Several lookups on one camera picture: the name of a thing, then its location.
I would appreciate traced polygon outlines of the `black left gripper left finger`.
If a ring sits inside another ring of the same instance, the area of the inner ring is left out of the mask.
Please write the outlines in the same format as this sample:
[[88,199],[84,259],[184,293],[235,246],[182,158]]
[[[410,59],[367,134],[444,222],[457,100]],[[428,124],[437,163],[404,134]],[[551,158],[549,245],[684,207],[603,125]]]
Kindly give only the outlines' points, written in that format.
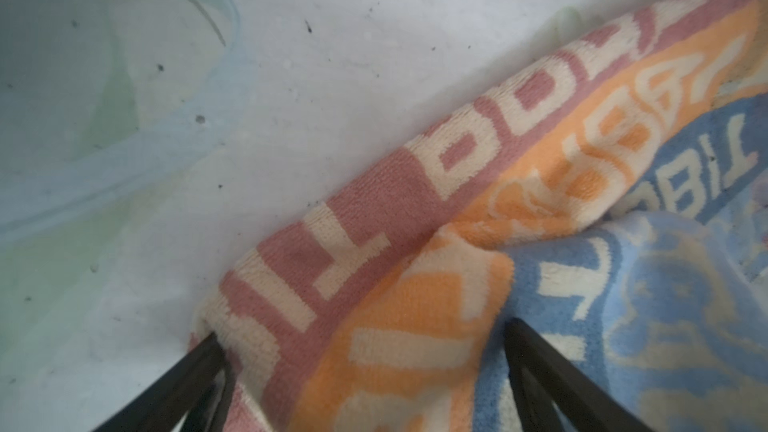
[[96,431],[221,432],[235,385],[232,364],[211,333]]

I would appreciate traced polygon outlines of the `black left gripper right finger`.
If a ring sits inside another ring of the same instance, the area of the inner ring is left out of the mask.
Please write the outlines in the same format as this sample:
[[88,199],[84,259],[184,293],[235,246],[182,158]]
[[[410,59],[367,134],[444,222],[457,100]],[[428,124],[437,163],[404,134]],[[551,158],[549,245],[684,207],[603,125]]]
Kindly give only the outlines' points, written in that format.
[[525,431],[647,431],[649,427],[614,401],[526,322],[505,324],[509,382]]

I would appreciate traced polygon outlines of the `striped rabbit lettering towel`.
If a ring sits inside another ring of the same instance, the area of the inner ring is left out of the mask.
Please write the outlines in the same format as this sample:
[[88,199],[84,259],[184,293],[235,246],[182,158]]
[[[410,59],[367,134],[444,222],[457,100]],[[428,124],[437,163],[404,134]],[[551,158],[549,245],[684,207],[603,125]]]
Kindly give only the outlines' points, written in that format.
[[661,0],[251,249],[227,431],[516,431],[520,318],[658,431],[767,427],[767,0]]

